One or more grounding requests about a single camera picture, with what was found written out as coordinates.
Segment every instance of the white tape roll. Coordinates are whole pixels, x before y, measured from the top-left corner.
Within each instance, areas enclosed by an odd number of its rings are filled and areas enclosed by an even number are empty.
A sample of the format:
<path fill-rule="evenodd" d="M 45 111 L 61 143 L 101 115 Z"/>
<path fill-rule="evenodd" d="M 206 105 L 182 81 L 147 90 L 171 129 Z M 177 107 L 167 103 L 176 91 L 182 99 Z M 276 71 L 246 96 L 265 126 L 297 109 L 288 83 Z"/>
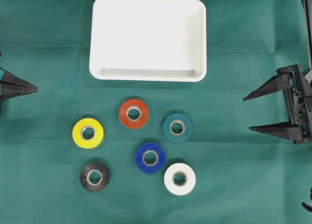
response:
<path fill-rule="evenodd" d="M 184 175 L 183 184 L 175 183 L 175 176 L 177 174 Z M 164 182 L 166 188 L 174 195 L 183 196 L 190 193 L 195 187 L 196 176 L 193 169 L 184 163 L 175 163 L 168 167 L 165 172 Z"/>

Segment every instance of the black tape roll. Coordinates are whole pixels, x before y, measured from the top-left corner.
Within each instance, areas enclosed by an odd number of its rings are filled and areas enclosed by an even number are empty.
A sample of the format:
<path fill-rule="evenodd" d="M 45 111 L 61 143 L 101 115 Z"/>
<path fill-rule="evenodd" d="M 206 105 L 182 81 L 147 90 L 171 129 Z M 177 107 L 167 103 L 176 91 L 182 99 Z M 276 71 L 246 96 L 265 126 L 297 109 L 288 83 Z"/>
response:
<path fill-rule="evenodd" d="M 90 181 L 90 174 L 93 172 L 99 172 L 101 179 L 97 184 Z M 84 189 L 89 192 L 99 192 L 103 190 L 109 182 L 109 169 L 102 163 L 90 163 L 85 165 L 80 173 L 80 183 Z"/>

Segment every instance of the teal tape roll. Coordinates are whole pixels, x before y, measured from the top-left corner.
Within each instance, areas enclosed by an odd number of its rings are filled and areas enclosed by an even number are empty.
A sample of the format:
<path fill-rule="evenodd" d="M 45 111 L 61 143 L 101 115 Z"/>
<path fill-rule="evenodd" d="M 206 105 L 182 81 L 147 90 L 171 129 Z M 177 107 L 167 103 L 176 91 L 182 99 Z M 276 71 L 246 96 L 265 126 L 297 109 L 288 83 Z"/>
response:
<path fill-rule="evenodd" d="M 172 126 L 174 123 L 182 126 L 182 132 L 173 132 Z M 173 142 L 183 142 L 187 140 L 192 134 L 192 123 L 189 118 L 180 113 L 169 115 L 163 125 L 165 136 Z"/>

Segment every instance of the tape roll hole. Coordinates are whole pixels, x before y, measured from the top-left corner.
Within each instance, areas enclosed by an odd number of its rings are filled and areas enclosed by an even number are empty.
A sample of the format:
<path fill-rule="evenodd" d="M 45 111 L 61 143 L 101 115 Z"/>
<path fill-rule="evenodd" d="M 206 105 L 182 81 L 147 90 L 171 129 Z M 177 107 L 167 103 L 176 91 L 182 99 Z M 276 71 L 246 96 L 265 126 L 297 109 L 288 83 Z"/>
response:
<path fill-rule="evenodd" d="M 131 121 L 138 121 L 141 117 L 141 110 L 136 106 L 132 106 L 127 110 L 127 117 Z"/>
<path fill-rule="evenodd" d="M 157 163 L 158 156 L 155 151 L 149 150 L 143 154 L 143 162 L 148 166 L 153 166 Z"/>
<path fill-rule="evenodd" d="M 182 171 L 178 171 L 174 173 L 174 175 L 172 176 L 172 180 L 176 186 L 181 187 L 186 184 L 187 176 Z"/>
<path fill-rule="evenodd" d="M 170 131 L 173 135 L 182 135 L 185 132 L 185 124 L 180 120 L 175 120 L 170 124 Z"/>
<path fill-rule="evenodd" d="M 94 129 L 90 126 L 86 126 L 81 130 L 81 137 L 85 140 L 91 140 L 94 137 Z"/>
<path fill-rule="evenodd" d="M 92 186 L 99 185 L 102 182 L 102 173 L 97 169 L 92 169 L 87 174 L 87 182 Z"/>

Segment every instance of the blue tape roll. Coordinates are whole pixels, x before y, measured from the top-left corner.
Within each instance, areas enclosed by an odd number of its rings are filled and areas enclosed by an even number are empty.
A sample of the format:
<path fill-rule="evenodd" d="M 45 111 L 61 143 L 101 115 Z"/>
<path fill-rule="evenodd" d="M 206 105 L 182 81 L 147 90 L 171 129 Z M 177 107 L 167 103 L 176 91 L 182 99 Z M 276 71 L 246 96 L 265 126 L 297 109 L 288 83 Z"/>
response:
<path fill-rule="evenodd" d="M 153 165 L 148 165 L 147 163 L 144 162 L 144 154 L 152 151 L 156 154 L 157 160 Z M 156 143 L 145 143 L 141 145 L 137 150 L 136 150 L 136 166 L 143 171 L 144 173 L 148 174 L 154 174 L 158 171 L 160 171 L 165 162 L 166 162 L 166 155 L 164 150 Z"/>
<path fill-rule="evenodd" d="M 173 123 L 180 123 L 182 125 L 182 133 L 175 134 L 171 130 Z M 192 123 L 189 118 L 180 113 L 169 115 L 163 125 L 165 136 L 173 142 L 183 142 L 187 140 L 192 134 Z"/>

